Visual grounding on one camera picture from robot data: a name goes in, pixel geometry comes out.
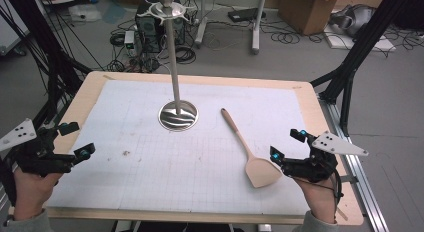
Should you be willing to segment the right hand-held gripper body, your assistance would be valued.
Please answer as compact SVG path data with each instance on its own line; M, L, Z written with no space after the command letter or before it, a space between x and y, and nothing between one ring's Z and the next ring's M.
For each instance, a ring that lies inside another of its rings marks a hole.
M368 156L369 152L356 145L344 141L337 135L325 131L316 139L307 143L310 152L304 159L286 158L281 167L283 174L290 177L298 177L317 183L327 180L338 165L336 154Z

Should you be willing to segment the wooden spatula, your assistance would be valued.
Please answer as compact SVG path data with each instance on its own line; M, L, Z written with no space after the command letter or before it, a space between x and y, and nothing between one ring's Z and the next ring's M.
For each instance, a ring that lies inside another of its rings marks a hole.
M269 160L257 157L253 154L235 122L233 121L230 113L225 108L221 109L221 114L227 125L238 137L246 152L247 162L245 164L245 172L252 186L254 188L261 188L277 182L282 177L281 171Z

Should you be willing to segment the metal utensil stand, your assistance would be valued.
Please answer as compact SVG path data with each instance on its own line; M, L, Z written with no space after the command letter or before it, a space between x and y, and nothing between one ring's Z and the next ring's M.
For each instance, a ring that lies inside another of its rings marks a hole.
M185 19L186 10L185 6L174 0L158 0L152 3L146 12L140 14L141 17L150 15L159 19L165 27L174 100L160 109L158 120L165 129L176 132L192 128L199 117L198 109L180 98L173 22L175 19Z

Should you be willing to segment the person's right hand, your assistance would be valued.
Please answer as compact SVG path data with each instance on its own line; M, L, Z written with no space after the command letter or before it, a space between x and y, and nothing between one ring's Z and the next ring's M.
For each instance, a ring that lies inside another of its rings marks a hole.
M336 198L332 180L311 183L305 179L294 178L294 181L300 186L312 215L322 222L335 224Z

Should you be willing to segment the person's left hand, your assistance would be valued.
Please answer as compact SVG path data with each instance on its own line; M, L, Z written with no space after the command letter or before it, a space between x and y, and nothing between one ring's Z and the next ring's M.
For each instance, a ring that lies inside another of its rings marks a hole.
M14 172L17 195L14 219L24 221L40 215L43 212L44 203L52 195L53 189L61 177L60 173L41 177L37 174L24 173L17 168Z

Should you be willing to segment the white gridded mat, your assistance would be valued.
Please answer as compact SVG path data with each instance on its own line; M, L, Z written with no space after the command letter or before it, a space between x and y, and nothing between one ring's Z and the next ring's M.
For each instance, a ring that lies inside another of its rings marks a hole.
M291 129L306 123L289 89L183 84L199 111L182 132L165 129L159 109L172 99L168 83L109 80L75 142L95 153L65 175L48 204L56 208L302 215L298 185L282 177L262 188L245 173L246 153L266 158L277 148L308 156Z

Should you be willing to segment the white power adapter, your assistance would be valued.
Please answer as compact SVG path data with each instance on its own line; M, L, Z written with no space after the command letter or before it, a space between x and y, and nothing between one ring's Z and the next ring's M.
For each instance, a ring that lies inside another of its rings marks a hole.
M135 48L135 32L134 31L125 32L124 45L127 49Z

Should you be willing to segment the white flat board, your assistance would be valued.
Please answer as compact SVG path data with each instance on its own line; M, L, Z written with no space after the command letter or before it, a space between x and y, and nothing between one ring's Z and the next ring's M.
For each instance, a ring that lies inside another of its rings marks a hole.
M393 45L386 37L382 36L374 44L366 45L364 42L356 41L349 36L336 34L333 32L325 32L324 38L326 39L331 49L346 49L351 50L354 47L358 48L370 48L372 51L378 52L394 52L396 46Z

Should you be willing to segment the white stand leg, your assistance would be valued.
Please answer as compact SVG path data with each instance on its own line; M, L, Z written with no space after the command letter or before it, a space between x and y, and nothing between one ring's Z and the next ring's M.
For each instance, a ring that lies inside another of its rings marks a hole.
M207 26L206 0L201 0L201 2L200 2L200 18L199 18L196 38L194 40L194 43L195 43L197 48L200 48L201 45L202 45L206 26Z
M252 53L257 55L260 48L260 23L266 0L260 0L257 8L257 15L252 29Z

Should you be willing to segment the white cabinet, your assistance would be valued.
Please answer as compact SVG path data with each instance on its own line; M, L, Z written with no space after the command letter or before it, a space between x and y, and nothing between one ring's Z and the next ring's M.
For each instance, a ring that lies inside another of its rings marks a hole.
M0 0L0 56L7 55L21 41L14 28L24 35L29 34L24 22L9 0Z

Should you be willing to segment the cardboard box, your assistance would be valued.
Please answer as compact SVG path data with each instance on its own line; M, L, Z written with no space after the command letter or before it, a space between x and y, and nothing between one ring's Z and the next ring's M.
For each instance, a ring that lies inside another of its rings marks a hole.
M301 35L324 31L338 0L280 0L278 15Z

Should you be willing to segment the grey white headset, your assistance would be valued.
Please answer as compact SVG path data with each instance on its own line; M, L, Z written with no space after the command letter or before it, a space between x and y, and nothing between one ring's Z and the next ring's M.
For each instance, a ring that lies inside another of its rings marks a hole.
M368 24L375 12L376 9L368 5L347 5L342 10L330 15L329 24L336 25L348 36L355 38Z

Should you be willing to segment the black flat device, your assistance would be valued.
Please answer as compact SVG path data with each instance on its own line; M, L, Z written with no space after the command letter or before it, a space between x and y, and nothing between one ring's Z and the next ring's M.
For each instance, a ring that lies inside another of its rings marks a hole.
M234 23L243 22L243 21L256 21L257 15L258 15L257 8L235 10L235 11L230 11L228 13L229 19Z

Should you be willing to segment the aluminium rail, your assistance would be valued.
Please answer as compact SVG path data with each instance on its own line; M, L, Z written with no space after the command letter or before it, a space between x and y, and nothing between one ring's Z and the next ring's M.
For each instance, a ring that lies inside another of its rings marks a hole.
M319 99L319 104L323 110L330 130L344 141L352 143L351 138L344 134L339 125L340 112L337 106L328 104L321 99ZM352 183L352 186L355 195L359 199L362 217L366 220L366 224L370 226L372 232L389 232L385 218L361 164L360 156L343 155L342 161L348 174L356 179L356 181Z

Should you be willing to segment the black metal frame stand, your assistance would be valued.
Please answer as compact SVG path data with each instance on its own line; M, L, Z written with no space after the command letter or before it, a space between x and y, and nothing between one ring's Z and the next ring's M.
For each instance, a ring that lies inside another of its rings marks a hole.
M30 32L38 49L33 47L31 40L23 34L17 23L8 15L6 11L0 9L0 16L24 42L30 50L36 65L41 73L47 78L46 104L34 118L36 127L43 123L51 122L58 117L61 110L58 103L66 95L73 97L82 86L83 79L78 75L80 71L83 75L88 75L92 69L73 59L68 55L56 39L50 29L45 17L39 10L35 0L8 0L14 8L24 25Z
M377 42L396 16L407 6L408 1L382 0L357 41L366 45ZM348 120L354 77L370 52L370 48L354 47L336 69L310 82L313 87L328 82L326 89L319 93L319 98L328 104L335 105L338 96L343 94L339 125L346 136L349 136Z

